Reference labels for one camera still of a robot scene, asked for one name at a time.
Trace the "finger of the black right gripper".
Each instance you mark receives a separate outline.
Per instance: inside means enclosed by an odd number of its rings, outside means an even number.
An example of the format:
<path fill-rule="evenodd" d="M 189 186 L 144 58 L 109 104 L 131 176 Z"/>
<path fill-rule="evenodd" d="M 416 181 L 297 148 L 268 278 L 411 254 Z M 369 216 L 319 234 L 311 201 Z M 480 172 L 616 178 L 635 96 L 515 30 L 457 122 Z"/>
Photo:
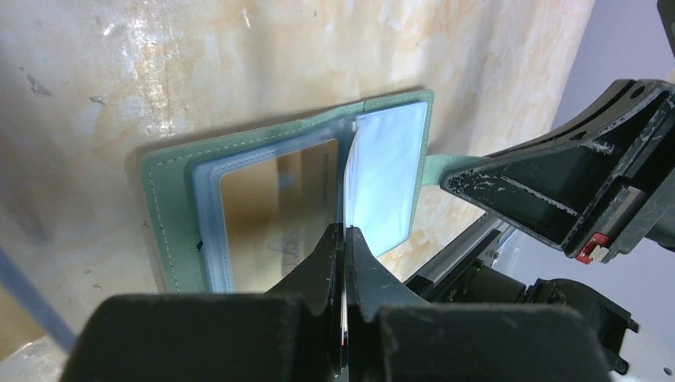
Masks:
<path fill-rule="evenodd" d="M 545 135 L 444 170 L 441 188 L 575 258 L 586 177 L 674 160 L 674 86 L 616 80 L 587 109 Z M 646 239 L 674 248 L 674 208 Z"/>

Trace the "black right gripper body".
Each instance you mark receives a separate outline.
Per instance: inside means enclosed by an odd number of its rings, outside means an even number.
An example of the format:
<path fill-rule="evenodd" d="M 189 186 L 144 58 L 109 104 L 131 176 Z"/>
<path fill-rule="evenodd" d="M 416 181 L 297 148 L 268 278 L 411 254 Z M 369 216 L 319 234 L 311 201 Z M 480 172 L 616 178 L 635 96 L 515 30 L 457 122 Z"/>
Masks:
<path fill-rule="evenodd" d="M 582 182 L 585 203 L 575 239 L 575 260 L 609 263 L 630 253 L 668 220 L 674 208 L 674 160 L 649 159 L 634 172 L 596 170 Z"/>

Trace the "gold credit card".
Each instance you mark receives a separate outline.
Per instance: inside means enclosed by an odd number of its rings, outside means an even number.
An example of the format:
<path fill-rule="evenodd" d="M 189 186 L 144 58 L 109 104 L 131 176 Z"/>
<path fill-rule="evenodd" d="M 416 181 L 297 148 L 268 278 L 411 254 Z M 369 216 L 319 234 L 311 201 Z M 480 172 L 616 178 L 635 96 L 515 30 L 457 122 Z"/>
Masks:
<path fill-rule="evenodd" d="M 335 217 L 338 141 L 264 159 L 220 180 L 236 292 L 264 292 L 315 248 Z"/>

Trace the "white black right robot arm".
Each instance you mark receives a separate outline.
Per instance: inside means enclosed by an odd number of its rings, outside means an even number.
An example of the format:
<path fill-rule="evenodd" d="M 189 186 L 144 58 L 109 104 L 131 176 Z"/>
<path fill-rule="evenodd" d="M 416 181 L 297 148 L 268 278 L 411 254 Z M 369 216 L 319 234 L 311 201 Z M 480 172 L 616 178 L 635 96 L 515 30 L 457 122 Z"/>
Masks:
<path fill-rule="evenodd" d="M 391 381 L 609 381 L 669 375 L 636 362 L 630 313 L 589 286 L 526 286 L 480 259 L 504 226 L 567 258 L 606 264 L 648 239 L 674 248 L 674 86 L 616 80 L 539 138 L 481 158 L 430 155 L 425 185 L 483 209 L 408 285 L 430 302 L 390 314 Z"/>

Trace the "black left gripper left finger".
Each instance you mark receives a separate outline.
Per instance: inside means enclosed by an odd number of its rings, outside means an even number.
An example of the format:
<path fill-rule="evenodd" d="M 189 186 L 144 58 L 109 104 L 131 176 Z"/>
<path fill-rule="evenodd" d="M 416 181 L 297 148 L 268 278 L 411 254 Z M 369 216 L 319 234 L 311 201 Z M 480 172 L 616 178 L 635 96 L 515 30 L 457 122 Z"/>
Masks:
<path fill-rule="evenodd" d="M 291 273 L 260 294 L 124 294 L 88 319 L 64 381 L 331 381 L 341 370 L 331 224 Z"/>

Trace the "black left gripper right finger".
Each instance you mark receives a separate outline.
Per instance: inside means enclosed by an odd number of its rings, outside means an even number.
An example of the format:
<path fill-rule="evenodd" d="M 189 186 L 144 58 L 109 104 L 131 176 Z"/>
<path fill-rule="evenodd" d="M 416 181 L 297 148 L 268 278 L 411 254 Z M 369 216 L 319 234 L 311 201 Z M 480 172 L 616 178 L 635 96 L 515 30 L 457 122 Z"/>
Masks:
<path fill-rule="evenodd" d="M 430 303 L 377 259 L 361 233 L 351 381 L 608 381 L 602 348 L 575 311 Z"/>

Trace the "silver VIP credit card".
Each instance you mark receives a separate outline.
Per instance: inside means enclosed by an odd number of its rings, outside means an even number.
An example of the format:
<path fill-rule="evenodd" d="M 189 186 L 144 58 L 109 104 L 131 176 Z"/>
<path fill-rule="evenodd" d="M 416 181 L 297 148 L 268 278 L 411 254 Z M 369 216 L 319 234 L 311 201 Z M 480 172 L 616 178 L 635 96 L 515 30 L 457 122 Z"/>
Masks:
<path fill-rule="evenodd" d="M 344 203 L 344 228 L 345 228 L 345 254 L 344 254 L 344 291 L 342 295 L 342 332 L 343 346 L 350 349 L 353 308 L 358 302 L 355 266 L 361 246 L 361 231 L 354 225 L 357 202 L 357 170 L 359 129 L 357 122 L 352 122 L 350 133 L 352 141 L 349 147 L 344 172 L 343 203 Z"/>

